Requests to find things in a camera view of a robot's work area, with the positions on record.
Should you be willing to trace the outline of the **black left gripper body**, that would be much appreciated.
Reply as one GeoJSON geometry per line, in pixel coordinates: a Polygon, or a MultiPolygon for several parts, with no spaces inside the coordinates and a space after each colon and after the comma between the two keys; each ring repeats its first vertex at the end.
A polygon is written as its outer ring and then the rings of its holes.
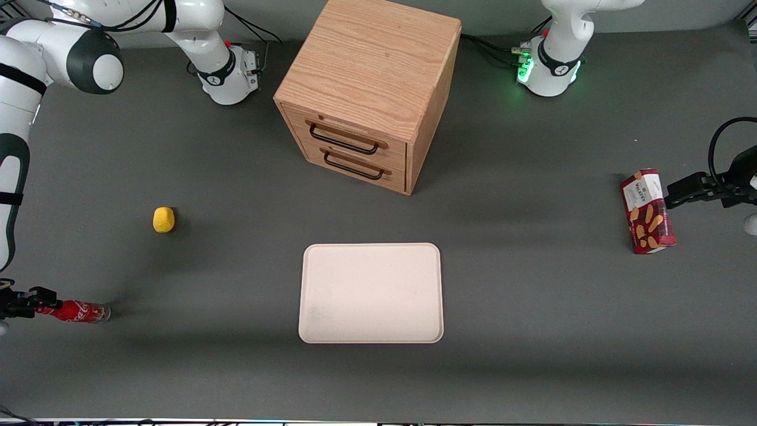
{"type": "Polygon", "coordinates": [[[752,181],[756,174],[756,147],[752,146],[738,154],[724,173],[716,173],[714,167],[715,148],[709,149],[709,172],[716,185],[714,189],[721,192],[723,208],[740,204],[756,205],[755,187],[752,181]]]}

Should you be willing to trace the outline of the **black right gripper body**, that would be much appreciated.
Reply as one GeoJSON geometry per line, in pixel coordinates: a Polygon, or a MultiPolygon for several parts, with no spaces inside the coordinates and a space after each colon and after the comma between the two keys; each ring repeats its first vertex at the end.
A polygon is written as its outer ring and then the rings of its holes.
{"type": "Polygon", "coordinates": [[[1,289],[1,321],[8,318],[31,318],[31,307],[25,292],[1,289]]]}

